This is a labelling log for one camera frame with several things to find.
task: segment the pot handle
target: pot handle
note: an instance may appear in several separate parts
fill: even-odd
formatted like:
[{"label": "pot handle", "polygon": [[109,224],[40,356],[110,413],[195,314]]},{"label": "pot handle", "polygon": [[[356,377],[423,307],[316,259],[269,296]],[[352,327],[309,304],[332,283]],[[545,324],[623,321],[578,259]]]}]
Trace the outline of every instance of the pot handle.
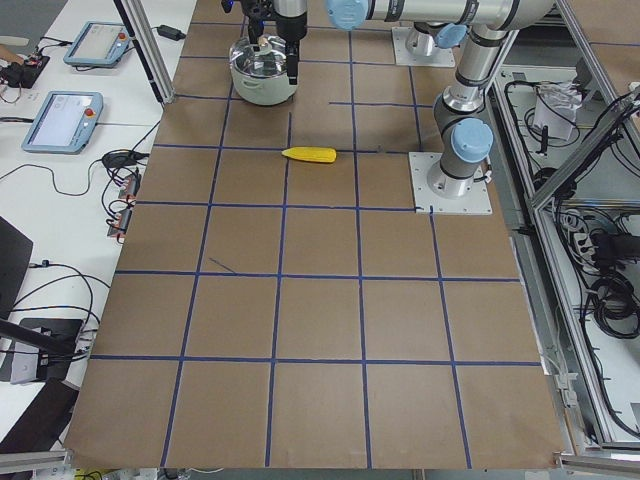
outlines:
[{"label": "pot handle", "polygon": [[242,80],[242,86],[245,88],[248,88],[249,90],[257,90],[258,88],[262,87],[261,83],[255,83],[255,82],[248,82],[247,80]]}]

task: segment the tablet device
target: tablet device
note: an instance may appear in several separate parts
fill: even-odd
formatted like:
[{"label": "tablet device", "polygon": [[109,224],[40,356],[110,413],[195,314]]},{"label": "tablet device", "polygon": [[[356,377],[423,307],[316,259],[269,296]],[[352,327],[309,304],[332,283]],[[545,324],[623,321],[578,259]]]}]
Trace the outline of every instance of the tablet device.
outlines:
[{"label": "tablet device", "polygon": [[76,67],[111,68],[129,47],[124,25],[112,22],[87,22],[69,47],[64,62]]},{"label": "tablet device", "polygon": [[89,142],[101,112],[100,93],[49,92],[22,142],[22,149],[78,153]]}]

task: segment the pot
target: pot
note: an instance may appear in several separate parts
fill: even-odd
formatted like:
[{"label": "pot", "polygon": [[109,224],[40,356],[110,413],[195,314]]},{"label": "pot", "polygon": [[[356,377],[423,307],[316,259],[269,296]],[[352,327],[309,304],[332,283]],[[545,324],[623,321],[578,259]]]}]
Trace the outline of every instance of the pot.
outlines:
[{"label": "pot", "polygon": [[293,95],[297,85],[289,85],[285,42],[280,37],[262,36],[255,52],[248,37],[233,44],[229,64],[233,87],[238,95],[256,105],[277,105]]}]

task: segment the white mounting plate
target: white mounting plate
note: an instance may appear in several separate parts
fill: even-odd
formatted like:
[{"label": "white mounting plate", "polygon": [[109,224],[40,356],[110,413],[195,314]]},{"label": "white mounting plate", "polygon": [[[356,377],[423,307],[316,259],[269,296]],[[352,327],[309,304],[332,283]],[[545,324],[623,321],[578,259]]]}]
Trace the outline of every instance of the white mounting plate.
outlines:
[{"label": "white mounting plate", "polygon": [[410,67],[440,67],[452,68],[456,66],[453,51],[450,48],[435,47],[433,55],[429,57],[415,56],[407,50],[406,42],[413,27],[393,27],[393,50],[396,54],[396,65],[407,65]]},{"label": "white mounting plate", "polygon": [[[433,164],[440,160],[441,153],[411,152],[411,183],[413,184],[413,201],[416,213],[433,213],[447,215],[491,215],[491,200],[485,182],[474,183],[469,193],[455,200],[442,198],[427,183],[427,173]],[[476,177],[483,175],[478,167]]]}]

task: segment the pot lid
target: pot lid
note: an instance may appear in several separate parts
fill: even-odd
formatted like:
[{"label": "pot lid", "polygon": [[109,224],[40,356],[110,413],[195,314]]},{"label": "pot lid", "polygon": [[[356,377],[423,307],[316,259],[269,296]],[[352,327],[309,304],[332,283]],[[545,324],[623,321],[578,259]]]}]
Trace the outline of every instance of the pot lid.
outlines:
[{"label": "pot lid", "polygon": [[242,37],[229,51],[232,68],[253,78],[271,78],[287,71],[285,42],[275,35],[259,38],[260,50],[255,52],[248,37]]}]

